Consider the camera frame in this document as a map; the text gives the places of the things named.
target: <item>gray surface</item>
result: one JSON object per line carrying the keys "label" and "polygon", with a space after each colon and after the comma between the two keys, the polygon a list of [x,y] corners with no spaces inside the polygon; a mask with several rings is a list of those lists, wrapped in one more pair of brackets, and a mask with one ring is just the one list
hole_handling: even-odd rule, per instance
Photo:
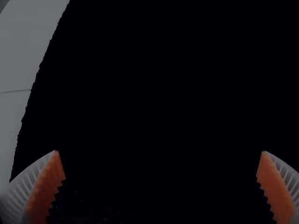
{"label": "gray surface", "polygon": [[8,3],[9,0],[0,0],[0,13],[2,12],[2,10],[4,9],[4,7],[6,6],[6,4]]}

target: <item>orange serrated edge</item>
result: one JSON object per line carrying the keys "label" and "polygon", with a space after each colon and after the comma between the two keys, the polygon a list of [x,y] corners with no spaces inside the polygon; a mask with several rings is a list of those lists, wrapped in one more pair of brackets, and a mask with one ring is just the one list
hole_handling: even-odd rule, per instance
{"label": "orange serrated edge", "polygon": [[262,152],[256,177],[274,213],[273,220],[277,224],[289,224],[296,206],[274,162],[265,152]]}
{"label": "orange serrated edge", "polygon": [[40,174],[35,188],[26,205],[25,214],[30,224],[46,224],[48,210],[55,201],[58,187],[65,180],[64,170],[58,152],[55,152]]}

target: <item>dark background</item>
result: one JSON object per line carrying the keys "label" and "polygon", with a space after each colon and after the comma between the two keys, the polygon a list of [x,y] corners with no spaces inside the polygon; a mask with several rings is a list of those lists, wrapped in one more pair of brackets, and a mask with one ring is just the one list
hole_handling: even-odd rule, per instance
{"label": "dark background", "polygon": [[[183,82],[196,75],[188,63],[197,63],[197,52],[183,61],[180,12],[165,12],[171,5],[75,0],[64,12],[32,88],[11,178],[59,151],[67,179],[49,223],[170,223],[182,214],[275,223],[255,175],[262,150],[299,170],[296,89],[273,76],[241,80],[249,70],[277,69],[229,64],[228,51],[217,55],[226,67],[209,58],[199,81]],[[201,42],[212,54],[214,43]],[[199,111],[190,119],[192,107]],[[206,189],[187,195],[190,180]]]}
{"label": "dark background", "polygon": [[144,6],[84,4],[71,0],[40,65],[11,180],[58,150],[66,181],[49,223],[167,219],[171,189],[163,183],[177,169],[180,142],[171,134],[180,91],[167,69],[178,66],[164,55],[171,41],[153,32]]}

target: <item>black object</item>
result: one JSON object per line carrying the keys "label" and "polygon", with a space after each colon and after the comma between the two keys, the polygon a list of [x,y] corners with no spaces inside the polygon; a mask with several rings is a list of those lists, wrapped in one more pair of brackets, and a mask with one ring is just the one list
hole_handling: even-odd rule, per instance
{"label": "black object", "polygon": [[169,144],[178,142],[171,60],[157,46],[163,35],[125,8],[71,0],[36,76],[11,180],[59,151],[67,179],[48,223],[147,223],[166,213]]}

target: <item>white wall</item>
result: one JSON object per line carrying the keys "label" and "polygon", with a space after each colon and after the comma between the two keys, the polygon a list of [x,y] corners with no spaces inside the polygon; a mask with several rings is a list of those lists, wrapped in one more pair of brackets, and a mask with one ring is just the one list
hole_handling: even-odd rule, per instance
{"label": "white wall", "polygon": [[10,0],[0,13],[0,190],[9,183],[21,119],[69,0]]}

